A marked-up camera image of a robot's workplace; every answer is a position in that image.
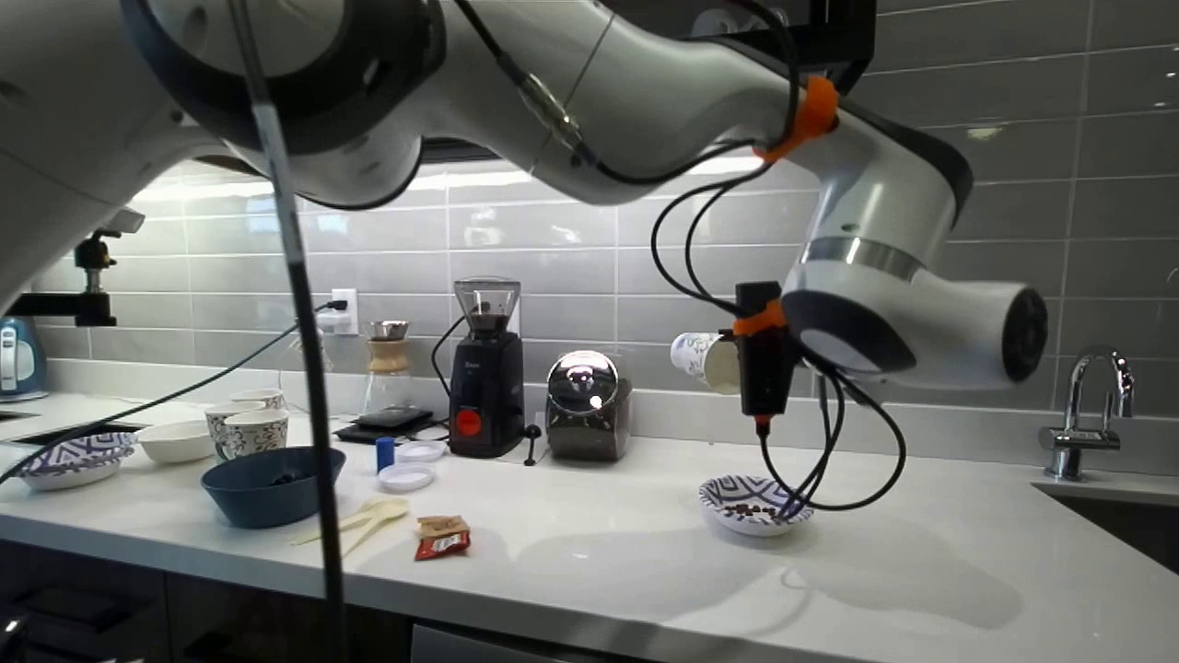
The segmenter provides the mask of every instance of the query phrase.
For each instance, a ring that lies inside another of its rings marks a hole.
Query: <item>white robotic arm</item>
[[[723,139],[788,134],[782,65],[646,34],[598,0],[249,0],[249,13],[294,186],[325,205],[395,199],[429,135],[626,202]],[[0,24],[17,38],[0,71],[2,301],[167,166],[236,153],[262,173],[225,0],[0,0]],[[807,259],[786,264],[792,336],[863,378],[1032,376],[1039,296],[930,274],[970,196],[952,146],[840,112],[792,161],[820,182]]]

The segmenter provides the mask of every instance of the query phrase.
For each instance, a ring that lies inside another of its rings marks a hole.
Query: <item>wall socket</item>
[[[361,336],[361,313],[357,313],[357,287],[333,287],[327,297],[344,297],[346,310],[322,310],[317,328],[322,336]]]

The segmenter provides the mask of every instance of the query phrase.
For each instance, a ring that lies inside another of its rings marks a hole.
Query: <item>brown packet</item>
[[[473,525],[461,514],[419,514],[416,522],[411,558],[464,555],[473,550]]]

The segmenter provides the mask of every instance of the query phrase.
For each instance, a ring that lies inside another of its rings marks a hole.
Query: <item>black bowl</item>
[[[262,448],[209,468],[200,482],[233,525],[262,530],[305,519],[322,508],[317,468],[317,454],[305,447]]]

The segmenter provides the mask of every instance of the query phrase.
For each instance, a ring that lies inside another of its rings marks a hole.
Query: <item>coffee grinder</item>
[[[522,436],[522,342],[510,330],[518,281],[458,281],[467,340],[453,350],[448,448],[500,455]]]

